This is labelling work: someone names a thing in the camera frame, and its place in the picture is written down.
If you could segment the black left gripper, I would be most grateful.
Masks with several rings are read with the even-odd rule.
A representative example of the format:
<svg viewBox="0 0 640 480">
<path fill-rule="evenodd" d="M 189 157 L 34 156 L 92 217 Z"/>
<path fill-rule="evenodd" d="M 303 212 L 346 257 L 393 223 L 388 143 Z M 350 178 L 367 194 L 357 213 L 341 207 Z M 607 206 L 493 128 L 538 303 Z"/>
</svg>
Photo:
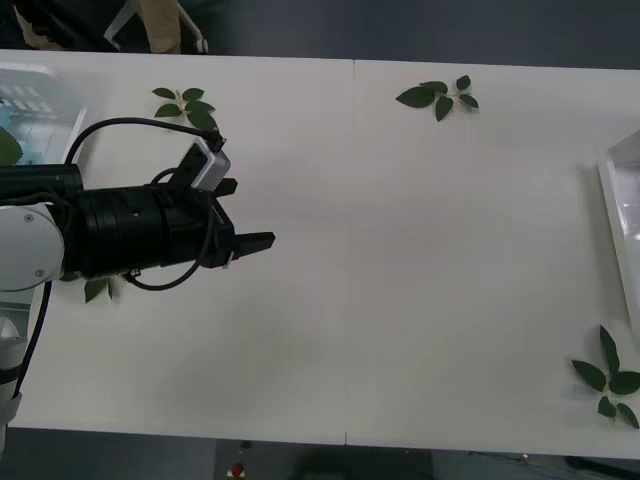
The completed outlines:
<svg viewBox="0 0 640 480">
<path fill-rule="evenodd" d="M 232 253 L 246 257 L 273 246 L 273 232 L 236 234 L 217 198 L 233 195 L 237 187 L 235 179 L 224 178 L 214 194 L 194 194 L 186 204 L 168 210 L 166 266 L 197 261 L 202 268 L 218 268 L 228 263 Z"/>
</svg>

